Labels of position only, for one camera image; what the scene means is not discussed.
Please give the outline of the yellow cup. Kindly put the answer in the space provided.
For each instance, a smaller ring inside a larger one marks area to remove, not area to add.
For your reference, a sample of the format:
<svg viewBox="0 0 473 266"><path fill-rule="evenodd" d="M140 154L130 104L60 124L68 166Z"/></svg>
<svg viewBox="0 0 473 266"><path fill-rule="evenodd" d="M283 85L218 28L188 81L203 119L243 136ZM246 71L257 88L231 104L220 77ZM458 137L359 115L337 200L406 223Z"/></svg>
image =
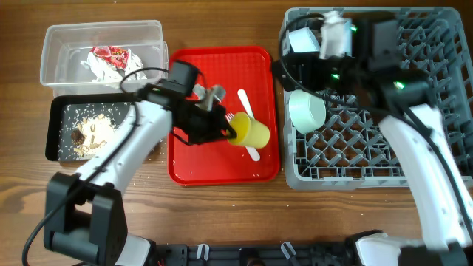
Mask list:
<svg viewBox="0 0 473 266"><path fill-rule="evenodd" d="M236 137L228 140L231 145L262 149L269 143L269 128L245 112L233 115L229 124L236 132Z"/></svg>

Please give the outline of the white napkin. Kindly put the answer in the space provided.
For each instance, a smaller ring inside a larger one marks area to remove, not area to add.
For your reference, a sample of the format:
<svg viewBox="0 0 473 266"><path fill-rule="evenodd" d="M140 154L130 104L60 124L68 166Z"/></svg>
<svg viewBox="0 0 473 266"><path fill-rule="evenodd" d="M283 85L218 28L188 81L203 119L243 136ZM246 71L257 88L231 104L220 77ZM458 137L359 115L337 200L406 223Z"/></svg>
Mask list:
<svg viewBox="0 0 473 266"><path fill-rule="evenodd" d="M95 57L91 50L87 54L85 61L81 61L81 64L86 68L92 71L95 75L95 79L92 82L105 82L105 83L114 83L120 82L125 76L131 72L144 68L141 58L135 55L130 49L125 49L129 51L129 59L127 61L126 68L124 70L118 69L115 66L105 62L104 60Z"/></svg>

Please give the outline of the food scraps and rice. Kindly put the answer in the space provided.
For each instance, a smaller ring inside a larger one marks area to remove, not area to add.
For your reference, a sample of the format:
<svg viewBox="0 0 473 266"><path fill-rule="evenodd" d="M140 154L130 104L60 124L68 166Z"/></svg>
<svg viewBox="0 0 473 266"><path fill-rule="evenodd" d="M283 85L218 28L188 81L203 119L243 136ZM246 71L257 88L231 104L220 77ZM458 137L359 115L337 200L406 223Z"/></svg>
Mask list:
<svg viewBox="0 0 473 266"><path fill-rule="evenodd" d="M128 103L68 104L62 109L58 159L88 160L114 136L129 110Z"/></svg>

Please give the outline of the white plastic spoon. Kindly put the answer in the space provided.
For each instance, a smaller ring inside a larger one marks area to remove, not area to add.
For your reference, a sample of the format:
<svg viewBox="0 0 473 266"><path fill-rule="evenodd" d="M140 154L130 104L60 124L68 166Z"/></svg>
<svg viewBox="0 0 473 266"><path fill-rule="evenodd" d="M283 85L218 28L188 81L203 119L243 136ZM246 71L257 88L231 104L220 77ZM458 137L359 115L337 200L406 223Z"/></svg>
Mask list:
<svg viewBox="0 0 473 266"><path fill-rule="evenodd" d="M244 89L239 89L237 91L237 95L240 99L241 104L243 105L243 108L245 109L246 113L248 114L249 117L254 118L253 115L253 110L251 108L250 101L248 99L248 95Z"/></svg>

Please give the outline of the white plastic fork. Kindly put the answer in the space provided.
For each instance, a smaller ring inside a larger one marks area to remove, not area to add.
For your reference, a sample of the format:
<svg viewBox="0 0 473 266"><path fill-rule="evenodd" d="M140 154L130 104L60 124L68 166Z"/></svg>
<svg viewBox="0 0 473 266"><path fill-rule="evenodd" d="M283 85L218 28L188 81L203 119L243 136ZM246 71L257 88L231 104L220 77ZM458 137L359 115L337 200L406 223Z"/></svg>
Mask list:
<svg viewBox="0 0 473 266"><path fill-rule="evenodd" d="M225 118L228 122L230 122L233 117L234 114L231 112L225 115ZM259 152L255 148L249 146L246 146L245 148L253 161L257 162L260 160Z"/></svg>

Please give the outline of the small light blue bowl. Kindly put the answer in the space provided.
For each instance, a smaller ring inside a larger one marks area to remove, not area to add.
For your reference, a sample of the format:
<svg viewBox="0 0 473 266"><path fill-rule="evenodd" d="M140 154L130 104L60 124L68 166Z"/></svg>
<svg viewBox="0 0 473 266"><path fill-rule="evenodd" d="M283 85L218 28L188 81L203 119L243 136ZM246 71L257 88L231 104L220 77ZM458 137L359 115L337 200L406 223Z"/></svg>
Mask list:
<svg viewBox="0 0 473 266"><path fill-rule="evenodd" d="M319 52L320 45L309 27L303 27L288 34L291 48L294 52Z"/></svg>

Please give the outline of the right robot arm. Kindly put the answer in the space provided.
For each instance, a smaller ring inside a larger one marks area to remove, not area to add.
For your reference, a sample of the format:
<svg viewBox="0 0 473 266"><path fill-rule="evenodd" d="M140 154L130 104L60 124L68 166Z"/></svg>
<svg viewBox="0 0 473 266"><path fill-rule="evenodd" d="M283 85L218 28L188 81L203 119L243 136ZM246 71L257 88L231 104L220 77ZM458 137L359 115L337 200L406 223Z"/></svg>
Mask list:
<svg viewBox="0 0 473 266"><path fill-rule="evenodd" d="M287 125L318 140L330 129L327 111L351 114L343 124L359 130L344 142L373 145L368 113L378 136L395 152L421 222L421 240L367 231L345 243L347 265L470 265L472 198L443 130L428 75L401 66L398 22L386 11L345 18L307 13L282 26L273 74L289 93Z"/></svg>

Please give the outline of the mint green bowl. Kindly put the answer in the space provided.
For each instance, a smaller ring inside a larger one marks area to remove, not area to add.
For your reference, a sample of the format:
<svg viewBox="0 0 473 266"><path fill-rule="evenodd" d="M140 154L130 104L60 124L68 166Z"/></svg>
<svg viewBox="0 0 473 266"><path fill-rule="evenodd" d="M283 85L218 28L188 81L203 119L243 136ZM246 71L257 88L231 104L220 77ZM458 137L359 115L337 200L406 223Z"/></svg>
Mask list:
<svg viewBox="0 0 473 266"><path fill-rule="evenodd" d="M288 109L293 126L302 134L314 132L325 124L325 102L302 90L291 93Z"/></svg>

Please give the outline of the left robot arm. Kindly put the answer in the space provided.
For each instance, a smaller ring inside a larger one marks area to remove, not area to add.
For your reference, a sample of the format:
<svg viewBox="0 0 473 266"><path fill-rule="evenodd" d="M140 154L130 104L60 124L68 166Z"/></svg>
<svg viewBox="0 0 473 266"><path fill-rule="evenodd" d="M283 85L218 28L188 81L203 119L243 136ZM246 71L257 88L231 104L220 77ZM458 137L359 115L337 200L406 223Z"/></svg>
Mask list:
<svg viewBox="0 0 473 266"><path fill-rule="evenodd" d="M37 226L47 250L86 265L158 265L156 244L129 233L123 196L150 151L175 129L187 146L235 137L222 106L225 90L197 88L203 74L175 61L167 77L135 92L63 95L50 110L47 156L58 143L63 109L87 103L129 103L113 138L74 174L56 173L47 185L44 218Z"/></svg>

